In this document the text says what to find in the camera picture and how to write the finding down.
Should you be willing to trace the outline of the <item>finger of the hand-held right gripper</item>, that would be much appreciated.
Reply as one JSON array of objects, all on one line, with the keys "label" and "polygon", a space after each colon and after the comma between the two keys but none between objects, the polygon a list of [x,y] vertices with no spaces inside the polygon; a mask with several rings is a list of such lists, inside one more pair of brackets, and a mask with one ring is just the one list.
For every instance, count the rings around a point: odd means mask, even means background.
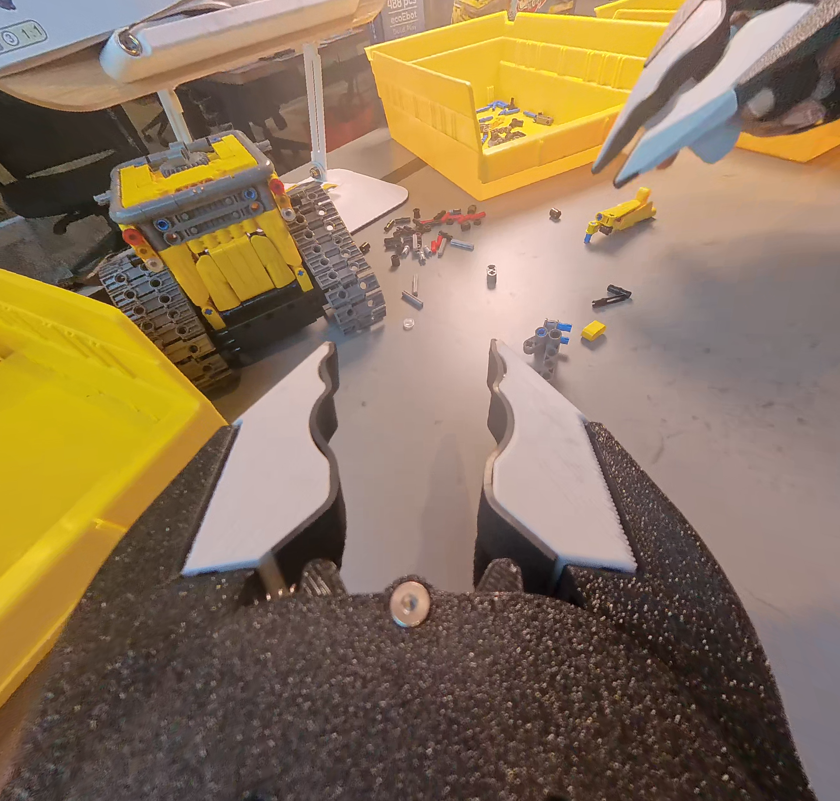
[{"label": "finger of the hand-held right gripper", "polygon": [[724,1],[702,1],[644,65],[614,122],[614,155],[633,144],[614,176],[620,188],[691,148],[713,163],[742,131],[738,86],[763,54],[812,12],[810,1],[761,9],[732,30]]},{"label": "finger of the hand-held right gripper", "polygon": [[729,152],[729,76],[723,64],[729,43],[725,0],[699,0],[675,16],[650,53],[592,171],[642,131],[619,174],[642,174],[689,148],[705,163]]}]

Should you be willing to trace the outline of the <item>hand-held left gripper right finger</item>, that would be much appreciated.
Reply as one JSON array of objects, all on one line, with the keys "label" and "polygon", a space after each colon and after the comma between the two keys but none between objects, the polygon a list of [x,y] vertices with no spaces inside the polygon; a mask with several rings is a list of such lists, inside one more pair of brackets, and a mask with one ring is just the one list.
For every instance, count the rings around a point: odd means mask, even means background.
[{"label": "hand-held left gripper right finger", "polygon": [[559,581],[567,566],[633,576],[638,557],[593,425],[503,340],[488,346],[486,460],[473,580],[507,558],[524,581]]}]

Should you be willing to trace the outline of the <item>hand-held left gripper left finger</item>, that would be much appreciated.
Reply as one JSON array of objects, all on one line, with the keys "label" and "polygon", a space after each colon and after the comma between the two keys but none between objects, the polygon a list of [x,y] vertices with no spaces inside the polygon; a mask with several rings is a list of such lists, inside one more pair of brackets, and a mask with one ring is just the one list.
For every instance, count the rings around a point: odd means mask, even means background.
[{"label": "hand-held left gripper left finger", "polygon": [[182,576],[249,571],[273,596],[303,588],[315,561],[340,573],[337,389],[336,346],[324,342],[237,418]]}]

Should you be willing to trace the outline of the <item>grey brick beam assembly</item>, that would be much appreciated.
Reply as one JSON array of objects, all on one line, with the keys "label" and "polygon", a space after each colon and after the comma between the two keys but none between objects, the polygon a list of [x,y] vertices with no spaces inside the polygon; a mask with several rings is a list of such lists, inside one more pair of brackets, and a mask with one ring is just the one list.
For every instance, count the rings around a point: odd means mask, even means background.
[{"label": "grey brick beam assembly", "polygon": [[552,381],[561,347],[569,343],[570,334],[570,323],[546,319],[522,342],[522,351],[531,358],[531,366],[546,381]]}]

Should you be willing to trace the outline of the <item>grey desk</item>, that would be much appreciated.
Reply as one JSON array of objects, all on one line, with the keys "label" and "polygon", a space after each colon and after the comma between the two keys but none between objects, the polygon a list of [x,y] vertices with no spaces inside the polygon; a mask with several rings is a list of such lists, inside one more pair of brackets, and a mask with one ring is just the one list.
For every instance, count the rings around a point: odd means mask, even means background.
[{"label": "grey desk", "polygon": [[[588,170],[424,272],[378,229],[386,317],[333,342],[350,591],[182,576],[222,428],[89,584],[1,798],[838,799],[838,177],[683,154],[637,184],[656,219],[590,245],[630,186]],[[490,340],[531,366],[546,319],[638,569],[476,581]]]}]

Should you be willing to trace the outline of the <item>person's right hand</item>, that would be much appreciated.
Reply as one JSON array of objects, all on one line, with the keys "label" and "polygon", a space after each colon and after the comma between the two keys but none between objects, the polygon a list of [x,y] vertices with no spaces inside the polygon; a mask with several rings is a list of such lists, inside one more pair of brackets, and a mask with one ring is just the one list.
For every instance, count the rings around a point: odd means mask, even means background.
[{"label": "person's right hand", "polygon": [[838,41],[770,73],[740,105],[740,128],[758,137],[795,135],[838,118]]}]

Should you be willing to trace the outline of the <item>yellow storage bin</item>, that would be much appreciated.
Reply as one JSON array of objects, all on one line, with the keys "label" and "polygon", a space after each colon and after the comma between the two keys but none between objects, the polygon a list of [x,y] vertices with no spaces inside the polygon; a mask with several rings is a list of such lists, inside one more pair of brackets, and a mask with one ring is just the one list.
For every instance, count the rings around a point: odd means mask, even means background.
[{"label": "yellow storage bin", "polygon": [[[487,200],[590,165],[664,26],[502,12],[367,47],[390,136]],[[554,116],[482,148],[475,110],[516,99]]]},{"label": "yellow storage bin", "polygon": [[[684,0],[610,0],[593,8],[596,17],[667,24]],[[736,146],[746,151],[806,163],[838,147],[838,121],[803,133],[757,137],[742,133]]]},{"label": "yellow storage bin", "polygon": [[1,703],[226,419],[110,305],[1,271]]}]

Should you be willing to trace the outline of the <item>yellow brick assembly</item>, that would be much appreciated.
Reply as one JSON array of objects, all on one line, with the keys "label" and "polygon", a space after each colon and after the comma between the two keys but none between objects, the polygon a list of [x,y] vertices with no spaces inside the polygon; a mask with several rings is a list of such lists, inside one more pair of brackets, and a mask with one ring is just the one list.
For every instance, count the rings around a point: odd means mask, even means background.
[{"label": "yellow brick assembly", "polygon": [[597,212],[586,226],[584,244],[588,245],[596,233],[608,235],[654,216],[656,207],[650,200],[650,189],[641,186],[633,199]]}]

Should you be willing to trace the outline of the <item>assorted loose brick pieces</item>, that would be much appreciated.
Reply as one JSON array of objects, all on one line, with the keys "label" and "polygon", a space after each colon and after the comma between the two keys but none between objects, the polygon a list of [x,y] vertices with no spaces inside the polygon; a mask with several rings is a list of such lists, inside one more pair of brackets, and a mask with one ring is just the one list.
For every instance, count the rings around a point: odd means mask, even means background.
[{"label": "assorted loose brick pieces", "polygon": [[475,110],[482,148],[506,144],[555,124],[554,116],[524,109],[513,96],[491,101]]}]

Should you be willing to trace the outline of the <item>yellow tracked toy bulldozer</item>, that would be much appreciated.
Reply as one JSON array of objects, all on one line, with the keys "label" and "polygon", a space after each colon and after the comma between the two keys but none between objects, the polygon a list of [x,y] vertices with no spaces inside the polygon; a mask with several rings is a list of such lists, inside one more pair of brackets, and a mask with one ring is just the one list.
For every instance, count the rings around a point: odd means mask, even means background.
[{"label": "yellow tracked toy bulldozer", "polygon": [[320,317],[341,334],[386,313],[335,186],[287,189],[239,131],[168,144],[113,167],[98,197],[126,249],[100,263],[110,301],[207,396]]}]

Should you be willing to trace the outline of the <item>pile of small black pins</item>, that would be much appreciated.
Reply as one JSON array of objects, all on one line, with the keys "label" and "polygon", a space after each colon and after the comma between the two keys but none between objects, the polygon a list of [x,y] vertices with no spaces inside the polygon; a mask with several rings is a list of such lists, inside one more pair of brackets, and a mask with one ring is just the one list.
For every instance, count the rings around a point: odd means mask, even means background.
[{"label": "pile of small black pins", "polygon": [[422,210],[415,207],[409,216],[392,218],[384,227],[384,249],[389,255],[390,270],[399,268],[401,261],[408,257],[415,257],[420,263],[438,257],[443,253],[449,240],[453,240],[449,227],[419,231],[413,226],[413,218],[431,216],[423,216]]}]

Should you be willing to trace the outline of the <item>black office chair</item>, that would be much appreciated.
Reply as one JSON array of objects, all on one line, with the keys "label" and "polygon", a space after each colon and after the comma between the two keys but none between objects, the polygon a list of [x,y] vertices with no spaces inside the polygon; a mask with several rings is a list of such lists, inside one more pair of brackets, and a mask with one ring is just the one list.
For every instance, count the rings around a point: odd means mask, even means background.
[{"label": "black office chair", "polygon": [[1,199],[21,218],[107,218],[95,196],[110,189],[113,167],[147,152],[121,106],[60,111],[1,92],[1,167],[12,176]]}]

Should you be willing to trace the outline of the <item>open instruction manual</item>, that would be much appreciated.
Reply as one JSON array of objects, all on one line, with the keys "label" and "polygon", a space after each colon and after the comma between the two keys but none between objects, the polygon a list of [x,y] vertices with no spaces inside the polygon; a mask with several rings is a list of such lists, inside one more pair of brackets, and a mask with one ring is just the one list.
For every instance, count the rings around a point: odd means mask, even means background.
[{"label": "open instruction manual", "polygon": [[359,8],[360,0],[1,0],[1,75],[103,43],[103,71],[138,82],[332,20],[347,28]]}]

